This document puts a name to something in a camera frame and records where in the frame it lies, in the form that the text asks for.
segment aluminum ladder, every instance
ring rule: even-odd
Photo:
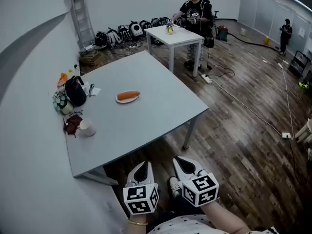
[[[85,50],[95,44],[95,35],[91,25],[89,12],[85,0],[71,0],[73,9],[73,21],[77,35],[79,37],[79,46]]]

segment kettle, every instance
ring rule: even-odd
[[[80,76],[73,76],[65,83],[65,90],[71,102],[75,106],[81,106],[86,102],[87,96],[77,80],[79,80],[80,83],[84,85]]]

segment wooden floor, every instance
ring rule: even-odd
[[[229,31],[239,35],[240,25],[236,22],[219,22]],[[263,36],[248,31],[244,40],[263,42]],[[260,117],[273,125],[279,132],[292,132],[287,108],[285,83],[282,70],[277,65],[282,58],[274,51],[247,45],[232,36],[228,43],[216,41],[210,50],[210,65],[222,65],[235,71],[235,76],[211,77],[225,90],[236,96]],[[147,49],[146,43],[133,51]],[[165,46],[153,48],[154,54],[168,56]],[[114,50],[125,54],[125,51]],[[208,49],[204,50],[203,66],[206,66]],[[186,47],[177,48],[175,57],[186,61]],[[107,55],[103,64],[122,56]],[[168,67],[168,59],[156,57]],[[293,156],[287,140],[270,126],[258,119],[216,85],[206,84],[200,76],[193,78],[183,64],[175,60],[174,74],[184,82],[210,108],[204,113],[188,150],[182,150],[187,126],[181,126],[148,146],[105,166],[108,176],[119,181],[115,187],[122,199],[122,187],[127,174],[140,162],[152,163],[156,182],[159,184],[160,200],[158,212],[169,209],[167,179],[174,175],[173,157],[187,156],[198,160],[213,172],[220,184],[222,204],[241,217],[251,228],[276,226],[280,233],[294,228],[305,228],[312,215],[311,181],[299,184],[294,176]],[[93,68],[81,67],[83,72]],[[287,68],[290,109],[296,133],[311,116],[312,99],[297,84],[296,78]],[[207,74],[221,75],[224,70],[215,67]],[[306,176],[306,149],[292,141],[296,162],[296,174],[303,180]]]

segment plate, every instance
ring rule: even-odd
[[[118,103],[125,104],[125,103],[130,103],[130,102],[136,100],[140,95],[138,95],[138,96],[136,96],[136,97],[129,98],[129,99],[123,99],[123,100],[117,99],[117,96],[116,96],[116,101],[117,101]]]

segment gold bracelet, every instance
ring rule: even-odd
[[[139,226],[147,226],[148,225],[148,222],[146,222],[146,223],[137,223],[137,222],[131,221],[130,219],[128,219],[128,222],[130,224],[139,225]]]

